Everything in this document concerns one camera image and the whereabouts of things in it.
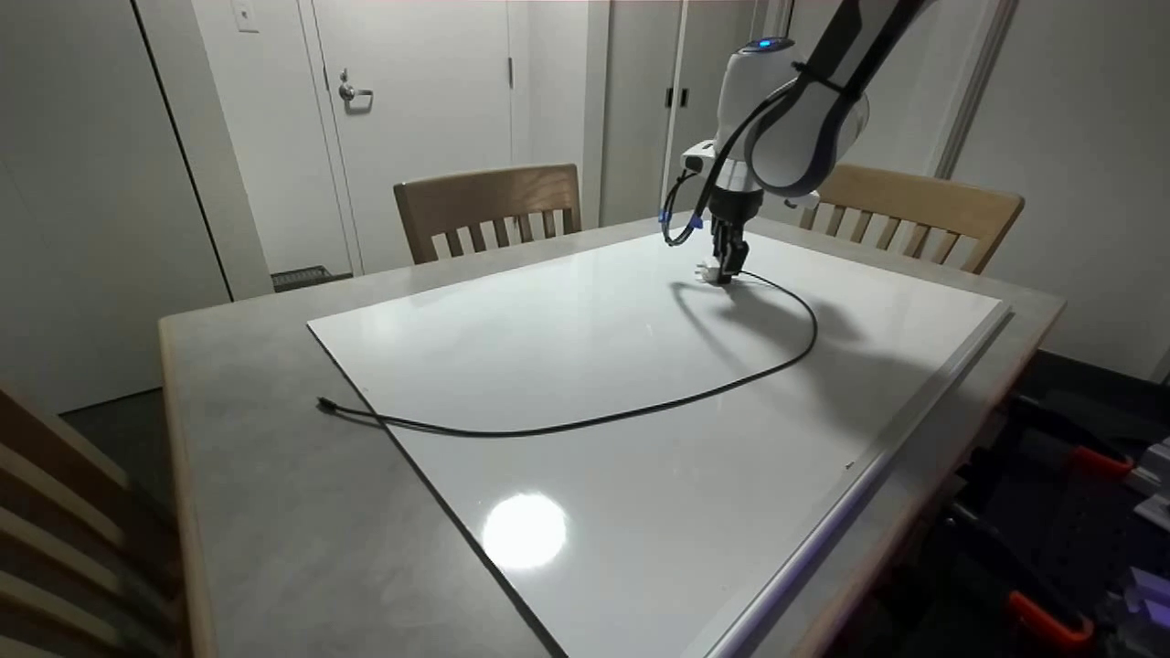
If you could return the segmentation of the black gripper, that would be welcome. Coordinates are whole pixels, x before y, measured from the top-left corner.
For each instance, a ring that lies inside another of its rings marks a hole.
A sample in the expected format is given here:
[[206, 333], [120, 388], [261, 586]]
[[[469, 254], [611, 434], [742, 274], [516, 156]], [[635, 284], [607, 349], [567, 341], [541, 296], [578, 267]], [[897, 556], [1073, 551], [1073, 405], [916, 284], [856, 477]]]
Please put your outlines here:
[[756, 191], [714, 191], [714, 284], [728, 284], [731, 274], [742, 274], [749, 245], [742, 243], [742, 227], [756, 215], [761, 194]]

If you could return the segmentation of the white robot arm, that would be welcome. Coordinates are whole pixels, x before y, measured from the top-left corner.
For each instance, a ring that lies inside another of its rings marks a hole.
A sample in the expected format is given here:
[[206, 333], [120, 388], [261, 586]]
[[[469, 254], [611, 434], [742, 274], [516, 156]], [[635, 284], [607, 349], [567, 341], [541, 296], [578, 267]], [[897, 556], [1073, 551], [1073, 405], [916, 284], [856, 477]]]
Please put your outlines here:
[[924, 9], [929, 0], [842, 0], [807, 60], [780, 37], [756, 37], [728, 60], [717, 137], [683, 151], [657, 211], [668, 245], [711, 227], [705, 283], [728, 284], [742, 272], [742, 232], [768, 194], [819, 194], [869, 116], [867, 83]]

